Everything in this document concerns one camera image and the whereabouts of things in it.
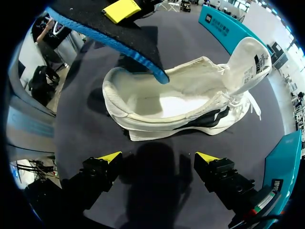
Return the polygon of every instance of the shoe tongue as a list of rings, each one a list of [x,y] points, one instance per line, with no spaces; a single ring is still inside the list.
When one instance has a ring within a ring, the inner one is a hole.
[[[227,64],[223,83],[232,95],[241,94],[257,85],[271,69],[268,50],[256,39],[242,39]]]

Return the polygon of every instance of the black foam pad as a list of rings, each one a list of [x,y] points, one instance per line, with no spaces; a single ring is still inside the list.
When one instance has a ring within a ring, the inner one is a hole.
[[[132,57],[152,71],[161,83],[169,82],[156,44],[134,22],[114,24],[102,10],[106,0],[57,0],[47,12],[59,23]]]

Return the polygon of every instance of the yellow tag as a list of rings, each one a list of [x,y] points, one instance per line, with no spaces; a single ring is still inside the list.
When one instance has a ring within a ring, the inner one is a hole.
[[[200,152],[196,152],[200,157],[202,157],[208,164],[211,162],[211,161],[214,161],[214,160],[220,160],[219,158],[216,158],[214,156],[210,156],[210,155],[207,155],[207,154],[203,154],[203,153],[200,153]]]
[[[101,156],[101,157],[99,157],[98,159],[103,159],[103,160],[105,160],[105,161],[108,161],[108,164],[109,164],[113,159],[116,158],[116,156],[118,156],[118,155],[121,154],[121,153],[122,153],[122,152],[119,151],[119,152],[116,152],[116,153],[113,153],[113,154],[108,154],[108,155],[106,155],[106,156]]]
[[[118,0],[114,4],[107,6],[102,12],[113,23],[117,24],[124,18],[130,17],[140,10],[141,8],[134,0]]]

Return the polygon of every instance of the dark gray table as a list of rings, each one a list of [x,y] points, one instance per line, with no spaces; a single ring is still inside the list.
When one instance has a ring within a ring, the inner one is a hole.
[[[165,69],[200,56],[226,63],[230,55],[198,23],[198,16],[156,12],[137,21],[155,39]],[[87,42],[73,63],[58,106],[55,141],[61,179],[71,178],[91,156],[123,151],[126,167],[109,193],[102,193],[85,215],[114,228],[227,228],[234,213],[216,194],[208,193],[193,170],[196,151],[228,157],[248,179],[262,187],[264,159],[284,135],[280,110],[268,79],[251,90],[262,120],[248,114],[223,133],[207,136],[185,131],[166,139],[132,142],[105,115],[102,82],[115,66],[145,71],[142,66],[102,44]]]

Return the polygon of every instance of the white sneaker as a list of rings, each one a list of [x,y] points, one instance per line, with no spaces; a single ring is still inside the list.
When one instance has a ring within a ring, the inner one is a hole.
[[[106,108],[132,141],[171,136],[197,129],[216,135],[241,120],[253,107],[248,92],[271,71],[268,50],[254,38],[244,38],[228,64],[216,65],[206,57],[166,70],[168,84],[150,73],[114,68],[105,76],[102,91]]]

